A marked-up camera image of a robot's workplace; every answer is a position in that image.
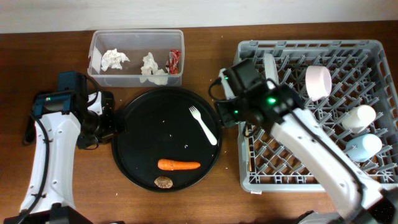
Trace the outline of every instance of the crumpled white napkin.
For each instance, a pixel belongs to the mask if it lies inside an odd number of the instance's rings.
[[[109,67],[122,69],[120,62],[130,61],[124,53],[118,52],[117,49],[108,50],[102,56],[101,69],[105,72]]]
[[[158,69],[157,63],[155,62],[154,56],[152,53],[148,53],[148,56],[142,58],[144,62],[144,66],[141,67],[141,73],[145,76],[152,76],[152,75],[168,75],[164,72],[163,69]],[[168,77],[148,77],[148,78],[140,78],[140,82],[143,83],[146,80],[155,83],[156,85],[166,85]]]

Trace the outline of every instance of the white plastic fork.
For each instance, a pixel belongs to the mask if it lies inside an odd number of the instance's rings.
[[[196,120],[199,121],[199,124],[200,124],[201,128],[204,130],[207,138],[209,139],[210,144],[212,144],[214,146],[217,145],[216,137],[214,137],[213,133],[211,133],[209,128],[207,128],[206,124],[201,120],[199,110],[196,107],[191,106],[189,108],[189,111],[191,111],[191,114],[192,114],[193,118],[195,118]]]

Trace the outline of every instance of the white cup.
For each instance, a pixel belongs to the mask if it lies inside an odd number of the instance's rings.
[[[365,162],[381,150],[382,142],[374,134],[365,134],[347,142],[346,149],[355,146],[347,155],[356,162]]]
[[[357,134],[365,130],[374,119],[376,119],[375,110],[371,106],[361,105],[350,110],[341,124],[345,129],[352,129],[353,133]]]
[[[305,87],[312,101],[327,97],[331,92],[331,76],[325,66],[308,66],[305,72]]]

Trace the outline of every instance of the light blue cup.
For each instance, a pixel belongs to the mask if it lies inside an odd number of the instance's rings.
[[[381,150],[382,142],[374,134],[364,134],[347,142],[346,149],[355,146],[347,155],[356,162],[365,162]]]

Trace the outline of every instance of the wooden table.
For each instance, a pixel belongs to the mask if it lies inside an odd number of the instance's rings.
[[[211,102],[207,89],[221,68],[232,65],[242,40],[377,39],[393,77],[398,73],[398,21],[289,24],[182,29],[182,87]],[[57,89],[57,75],[85,73],[93,31],[0,35],[0,220],[18,214],[28,188],[34,146],[21,146],[34,95]],[[124,105],[148,88],[107,88]],[[223,132],[213,170],[180,192],[157,194],[132,184],[114,163],[110,144],[76,150],[73,194],[77,210],[95,223],[249,223],[295,218],[307,210],[334,212],[326,193],[251,195],[239,184],[236,128]]]

